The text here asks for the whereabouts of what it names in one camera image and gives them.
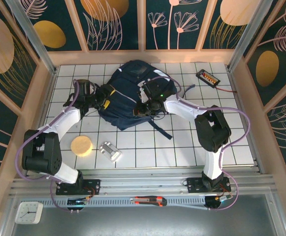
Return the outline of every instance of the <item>black strap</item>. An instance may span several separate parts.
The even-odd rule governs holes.
[[[155,130],[159,131],[163,136],[165,136],[167,139],[171,140],[172,136],[168,134],[166,131],[164,131],[162,128],[160,128],[158,125],[155,124],[152,120],[148,121],[148,123],[155,128]]]

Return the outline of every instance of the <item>round sponge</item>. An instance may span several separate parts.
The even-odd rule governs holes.
[[[78,136],[72,141],[70,149],[77,156],[87,156],[93,149],[93,143],[87,136]]]

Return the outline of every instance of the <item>white grid surface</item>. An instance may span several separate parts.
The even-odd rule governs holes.
[[[102,85],[107,83],[120,64],[62,65],[53,91],[46,123],[57,116],[70,93],[73,93],[73,79],[88,79]],[[196,72],[205,69],[221,80],[218,87],[231,89],[222,63],[152,63],[152,66],[169,74],[182,86],[183,93],[190,86],[186,99],[205,106],[228,106],[237,108],[234,94],[209,87],[196,77]],[[238,113],[224,111],[231,128],[230,140],[238,139],[243,133],[243,125]],[[124,131],[117,129],[101,118],[95,109],[75,124],[61,140],[63,160],[79,170],[107,168],[151,168],[189,167],[205,164],[204,149],[199,144],[195,124],[177,115],[166,115],[155,123],[173,136],[168,140],[148,123],[131,127]],[[88,136],[93,143],[89,156],[78,157],[70,150],[70,144],[79,135]],[[110,162],[97,149],[105,141],[110,141],[123,153],[116,162]],[[254,165],[247,139],[228,148],[223,164],[228,166]]]

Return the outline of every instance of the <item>clock face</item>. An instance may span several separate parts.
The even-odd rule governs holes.
[[[20,203],[16,215],[17,224],[37,224],[40,220],[43,204],[39,202]]]

